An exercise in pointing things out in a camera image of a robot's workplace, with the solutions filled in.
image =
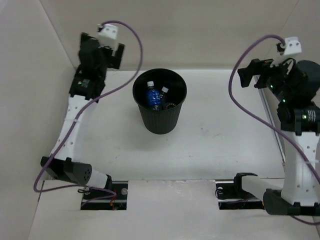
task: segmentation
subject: white table surface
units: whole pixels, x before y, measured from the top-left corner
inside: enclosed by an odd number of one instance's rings
[[[282,179],[269,179],[281,186]],[[44,189],[65,185],[47,180]],[[78,187],[42,193],[29,240],[318,240],[264,210],[219,210],[212,180],[129,181],[127,210],[79,210]],[[302,217],[311,221],[311,217]]]
[[[83,145],[83,162],[114,180],[229,179],[238,172],[282,178],[282,156],[274,133],[239,110],[228,95],[230,70],[176,70],[187,84],[175,129],[149,132],[132,96],[132,83],[101,99],[93,112]],[[132,71],[108,72],[109,91]],[[236,99],[267,120],[259,91],[240,87]]]

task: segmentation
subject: white wall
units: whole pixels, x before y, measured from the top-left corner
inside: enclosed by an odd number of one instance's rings
[[[144,45],[145,69],[231,67],[254,40],[281,32],[298,0],[41,0],[67,54],[78,64],[79,32],[97,34],[97,24],[130,24]],[[138,47],[120,29],[127,48],[122,69],[137,66]],[[275,41],[249,58],[263,58]]]
[[[38,0],[0,1],[0,239],[28,239],[73,68]]]

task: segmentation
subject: screw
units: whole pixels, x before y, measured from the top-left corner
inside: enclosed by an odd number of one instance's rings
[[[121,194],[122,194],[122,195],[127,195],[127,194],[128,194],[128,189],[122,188],[122,189],[121,189]]]
[[[223,194],[223,193],[224,193],[224,188],[223,188],[222,186],[219,186],[219,187],[216,189],[216,193],[217,193],[218,195]]]
[[[90,189],[88,187],[85,187],[83,189],[83,191],[84,191],[84,195],[89,195],[90,194]]]

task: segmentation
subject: wire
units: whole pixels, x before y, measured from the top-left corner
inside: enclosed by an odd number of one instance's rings
[[[71,132],[73,131],[73,129],[75,128],[75,125],[77,123],[77,120],[79,119],[80,115],[93,103],[97,102],[99,99],[102,99],[110,94],[113,94],[115,93],[116,91],[124,88],[125,86],[127,86],[133,79],[135,79],[135,77],[138,75],[140,69],[141,69],[141,66],[142,66],[142,63],[143,63],[143,55],[144,55],[144,51],[143,51],[143,45],[142,45],[142,42],[140,40],[140,37],[138,36],[138,34],[136,33],[136,31],[130,27],[128,24],[122,22],[122,21],[118,21],[118,20],[110,20],[110,21],[105,21],[102,23],[102,25],[105,25],[105,24],[120,24],[120,25],[123,25],[125,26],[127,29],[129,29],[133,35],[135,36],[136,40],[138,41],[138,44],[139,44],[139,48],[140,48],[140,60],[139,60],[139,64],[138,64],[138,67],[135,71],[135,73],[133,74],[133,76],[127,81],[125,82],[124,84],[118,86],[117,88],[111,90],[111,91],[108,91],[98,97],[96,97],[95,99],[92,99],[91,101],[89,101],[83,108],[80,109],[80,111],[77,113],[77,115],[75,116],[74,118],[74,121],[69,129],[69,131],[66,133],[65,137],[63,138],[63,140],[61,141],[60,145],[56,148],[56,150],[50,155],[48,161],[45,163],[45,165],[42,167],[42,169],[40,170],[38,176],[36,177],[35,181],[34,181],[34,184],[33,184],[33,190],[36,192],[36,193],[44,193],[44,192],[49,192],[49,191],[53,191],[53,190],[58,190],[58,189],[65,189],[65,188],[70,188],[70,187],[84,187],[82,185],[78,185],[78,184],[70,184],[70,185],[65,185],[65,186],[58,186],[58,187],[52,187],[52,188],[48,188],[48,189],[37,189],[37,185],[39,183],[39,180],[41,178],[41,176],[44,174],[45,170],[47,169],[47,167],[50,165],[50,163],[53,161],[54,157],[57,155],[57,153],[60,151],[60,149],[63,147],[63,145],[65,144],[65,142],[67,141],[68,137],[70,136]],[[115,197],[116,196],[116,193],[111,191],[111,190],[108,190],[108,189],[104,189],[104,188],[98,188],[98,187],[91,187],[89,186],[89,188],[91,189],[95,189],[95,190],[99,190],[99,191],[103,191],[103,192],[107,192],[107,193],[110,193],[110,195],[108,196],[105,196],[104,198],[111,198],[111,197]],[[92,201],[93,199],[90,199],[90,200],[87,200],[86,202],[84,202],[82,204],[82,206],[86,203],[88,203],[89,201]]]
[[[282,63],[281,63],[281,65],[284,65],[286,62],[288,62],[289,60],[291,60],[291,62],[293,63],[293,65],[292,65],[292,67],[294,67],[295,65],[296,65],[296,63],[297,63],[297,61],[294,59],[294,58],[292,58],[292,57],[289,57],[289,58],[287,58],[286,60],[284,60]]]
[[[285,40],[275,34],[268,34],[265,35],[261,38],[259,38],[257,41],[255,41],[253,44],[251,44],[247,50],[244,51],[244,53],[240,56],[240,58],[238,59],[238,61],[236,62],[234,68],[232,69],[230,78],[229,78],[229,84],[228,84],[228,93],[229,96],[231,98],[231,100],[234,102],[234,104],[240,108],[242,111],[244,111],[246,114],[248,114],[249,116],[253,117],[254,119],[258,120],[259,122],[263,123],[264,125],[266,125],[267,127],[269,127],[270,129],[272,129],[273,131],[275,131],[276,133],[278,133],[280,136],[282,136],[284,139],[286,139],[290,144],[292,144],[292,146],[299,152],[299,154],[301,155],[301,157],[303,158],[304,162],[306,163],[306,165],[308,166],[308,168],[310,169],[310,171],[312,172],[312,174],[314,175],[314,177],[316,178],[317,182],[320,184],[320,176],[318,175],[318,173],[316,172],[315,168],[310,164],[310,161],[308,160],[307,156],[304,154],[304,152],[300,149],[300,147],[298,146],[298,144],[292,140],[291,138],[289,138],[286,134],[284,134],[281,130],[277,129],[276,127],[272,126],[270,123],[266,122],[265,120],[261,119],[260,117],[254,115],[252,112],[250,112],[249,110],[247,110],[246,108],[244,108],[234,97],[233,93],[232,93],[232,83],[234,80],[234,76],[235,73],[237,71],[237,69],[239,68],[242,60],[247,56],[247,54],[253,49],[255,48],[259,43],[263,42],[266,39],[277,39],[279,40],[284,46],[286,45]],[[298,220],[301,223],[304,224],[309,224],[309,225],[320,225],[320,222],[307,222],[304,220],[301,220],[299,218],[297,218],[296,216],[292,216],[294,219]]]
[[[250,197],[250,198],[245,198],[245,199],[240,199],[240,200],[236,200],[236,201],[227,201],[225,202],[226,204],[240,204],[240,203],[246,203],[250,200],[259,200],[256,197]]]
[[[111,198],[110,200],[110,206],[112,206],[112,210],[115,210],[115,201],[116,201],[116,197],[114,196],[113,198]]]
[[[297,218],[296,216],[291,216],[293,219],[299,221],[300,223],[303,223],[303,224],[307,224],[307,225],[312,225],[312,226],[317,226],[317,225],[320,225],[320,221],[316,221],[316,222],[310,222],[310,221],[305,221],[305,220],[302,220],[300,218]]]
[[[115,195],[108,195],[108,196],[98,196],[98,197],[94,197],[94,198],[91,198],[91,199],[88,199],[87,201],[85,201],[84,203],[81,204],[81,207],[83,207],[84,205],[86,205],[87,203],[91,202],[91,201],[94,201],[94,200],[100,200],[100,199],[109,199],[109,198],[114,198]]]

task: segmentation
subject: bottle cap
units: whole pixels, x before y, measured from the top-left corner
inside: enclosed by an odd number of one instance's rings
[[[165,92],[165,93],[167,93],[168,92],[168,88],[166,88],[165,86],[161,89],[161,91],[163,91],[163,92]]]
[[[152,87],[155,85],[154,81],[148,81],[146,84],[148,85],[148,87]]]

